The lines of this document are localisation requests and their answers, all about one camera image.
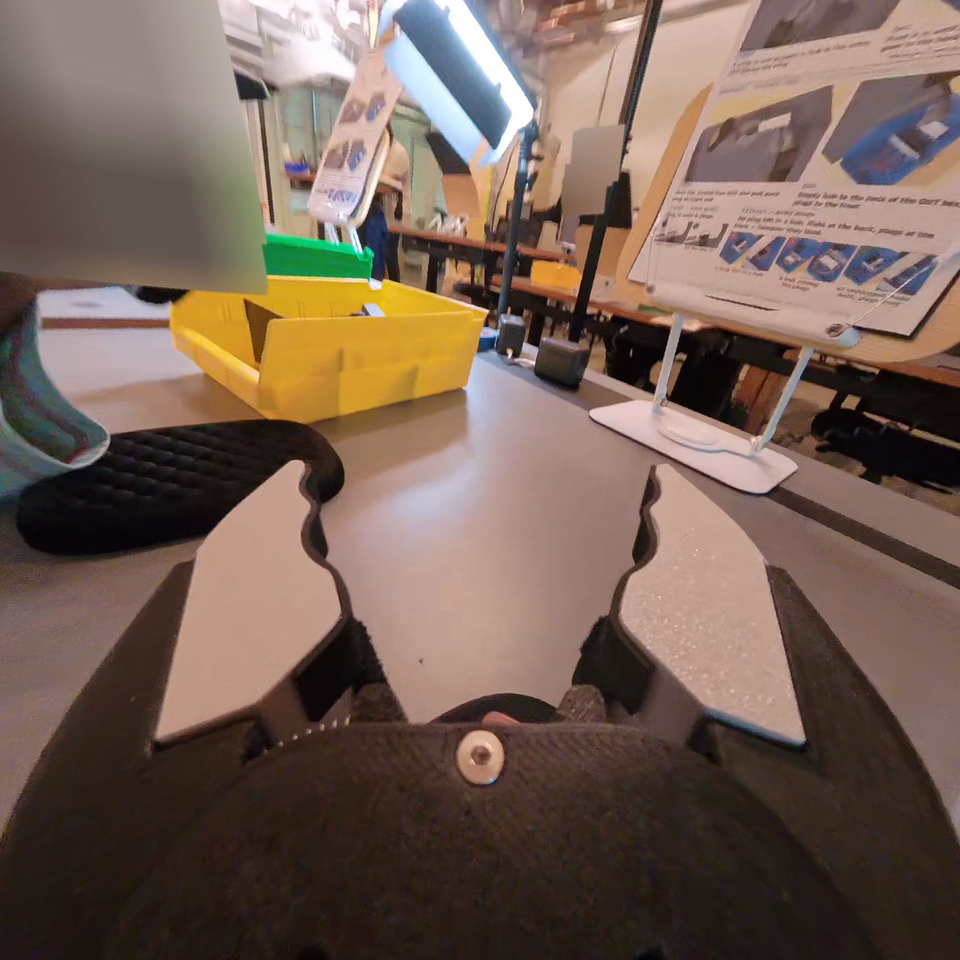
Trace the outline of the wooden clipboard board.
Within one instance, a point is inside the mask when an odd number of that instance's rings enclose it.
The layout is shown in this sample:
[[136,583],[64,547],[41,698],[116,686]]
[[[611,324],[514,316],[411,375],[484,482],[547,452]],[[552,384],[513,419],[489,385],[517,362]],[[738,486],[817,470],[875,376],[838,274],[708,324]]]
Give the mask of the wooden clipboard board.
[[[651,301],[645,285],[631,280],[629,272],[640,255],[648,234],[654,227],[668,189],[674,179],[683,155],[687,150],[700,116],[712,91],[712,85],[704,87],[679,115],[670,139],[656,167],[639,210],[619,255],[616,268],[614,298],[624,301],[643,316],[659,316],[667,319],[671,310],[658,310]],[[707,326],[731,333],[743,334],[772,344],[791,349],[804,343],[787,332],[756,327],[734,319],[719,318],[702,311],[687,311],[687,316],[703,321]],[[959,293],[947,293],[938,308],[928,318],[926,325],[911,340],[899,340],[890,335],[865,332],[857,345],[840,347],[815,343],[815,353],[837,356],[869,366],[888,366],[911,363],[933,354],[942,354],[958,345],[959,341]]]

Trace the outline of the black light stand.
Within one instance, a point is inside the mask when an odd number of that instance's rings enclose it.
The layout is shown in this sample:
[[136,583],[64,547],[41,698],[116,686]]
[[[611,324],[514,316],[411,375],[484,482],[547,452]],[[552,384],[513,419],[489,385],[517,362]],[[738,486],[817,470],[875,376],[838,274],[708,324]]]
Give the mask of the black light stand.
[[500,351],[501,333],[504,318],[509,313],[512,282],[520,260],[520,233],[522,223],[522,209],[524,197],[530,184],[530,166],[535,143],[538,139],[539,126],[537,119],[532,119],[522,128],[519,138],[519,152],[513,182],[513,193],[510,202],[510,213],[506,249],[503,254],[500,282],[500,292],[496,310],[497,346]]

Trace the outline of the large dark power adapter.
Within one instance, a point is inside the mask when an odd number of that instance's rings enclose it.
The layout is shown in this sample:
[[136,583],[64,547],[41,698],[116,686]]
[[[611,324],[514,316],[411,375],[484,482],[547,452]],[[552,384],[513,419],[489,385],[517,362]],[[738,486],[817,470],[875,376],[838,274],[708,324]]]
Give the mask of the large dark power adapter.
[[534,359],[534,375],[565,390],[576,391],[590,359],[590,349],[579,342],[543,338]]

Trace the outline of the green plastic bin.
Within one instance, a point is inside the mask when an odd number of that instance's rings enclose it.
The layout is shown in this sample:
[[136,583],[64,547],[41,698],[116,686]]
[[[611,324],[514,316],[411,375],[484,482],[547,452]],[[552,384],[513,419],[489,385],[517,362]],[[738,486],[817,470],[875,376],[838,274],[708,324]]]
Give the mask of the green plastic bin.
[[374,269],[372,252],[351,243],[267,232],[262,250],[270,277],[369,281]]

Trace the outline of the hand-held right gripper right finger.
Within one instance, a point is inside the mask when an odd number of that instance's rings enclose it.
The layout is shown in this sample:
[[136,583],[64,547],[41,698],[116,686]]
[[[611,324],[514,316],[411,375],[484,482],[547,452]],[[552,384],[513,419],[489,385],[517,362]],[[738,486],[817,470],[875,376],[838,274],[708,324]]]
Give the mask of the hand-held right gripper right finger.
[[807,743],[765,558],[670,465],[650,470],[609,615],[620,658],[613,723],[685,743],[707,722]]

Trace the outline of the black textured wrist rest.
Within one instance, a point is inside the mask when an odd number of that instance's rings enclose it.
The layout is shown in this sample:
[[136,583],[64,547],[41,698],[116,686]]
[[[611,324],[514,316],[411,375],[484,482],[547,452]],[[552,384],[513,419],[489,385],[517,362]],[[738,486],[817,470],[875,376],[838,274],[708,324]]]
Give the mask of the black textured wrist rest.
[[331,443],[308,425],[263,418],[113,434],[88,466],[19,495],[16,530],[53,556],[97,556],[202,538],[292,462],[324,504],[346,481]]

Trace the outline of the LED light panel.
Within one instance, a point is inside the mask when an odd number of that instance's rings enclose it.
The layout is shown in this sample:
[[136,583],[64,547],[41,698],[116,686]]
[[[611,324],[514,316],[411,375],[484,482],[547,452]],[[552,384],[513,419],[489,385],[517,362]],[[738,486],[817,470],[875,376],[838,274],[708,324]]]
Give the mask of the LED light panel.
[[497,164],[534,120],[534,91],[473,2],[384,2],[377,38],[390,71],[464,163]]

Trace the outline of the black bin divider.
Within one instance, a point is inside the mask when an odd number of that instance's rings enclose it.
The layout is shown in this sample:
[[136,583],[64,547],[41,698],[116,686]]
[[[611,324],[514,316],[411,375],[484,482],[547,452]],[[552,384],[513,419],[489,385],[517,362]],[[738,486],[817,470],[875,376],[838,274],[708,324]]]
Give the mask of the black bin divider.
[[279,314],[249,298],[244,298],[244,310],[253,357],[253,366],[259,370],[261,368],[271,323],[287,318],[283,314]]

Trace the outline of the black boom stand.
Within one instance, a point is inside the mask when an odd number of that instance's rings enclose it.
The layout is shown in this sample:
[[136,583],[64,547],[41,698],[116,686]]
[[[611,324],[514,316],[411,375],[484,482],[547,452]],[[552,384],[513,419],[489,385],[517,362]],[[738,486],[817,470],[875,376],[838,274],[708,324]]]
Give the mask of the black boom stand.
[[[648,1],[644,4],[643,17],[640,25],[641,29],[634,49],[630,66],[629,80],[619,112],[618,122],[623,129],[619,151],[618,170],[621,170],[623,162],[627,156],[632,126],[637,113],[642,85],[647,72],[654,38],[662,15],[663,6],[663,1]],[[594,218],[590,242],[586,251],[586,258],[582,268],[582,279],[574,306],[573,318],[570,320],[568,329],[568,340],[575,345],[580,343],[584,325],[586,323],[590,298],[591,294],[593,293],[594,280],[596,277],[599,260],[601,258],[603,241],[610,222],[610,217],[616,206],[615,200],[619,174],[619,172],[616,172],[610,182],[610,185],[606,187],[604,207],[602,212],[597,214]]]

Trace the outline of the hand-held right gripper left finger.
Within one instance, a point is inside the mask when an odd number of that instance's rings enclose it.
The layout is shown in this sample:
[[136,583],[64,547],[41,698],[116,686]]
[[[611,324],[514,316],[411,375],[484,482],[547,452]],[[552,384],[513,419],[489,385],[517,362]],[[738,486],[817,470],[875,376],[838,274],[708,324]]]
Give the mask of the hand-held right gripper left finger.
[[304,734],[299,682],[353,614],[321,547],[320,505],[305,462],[284,464],[198,547],[155,743],[183,743],[238,721],[270,743]]

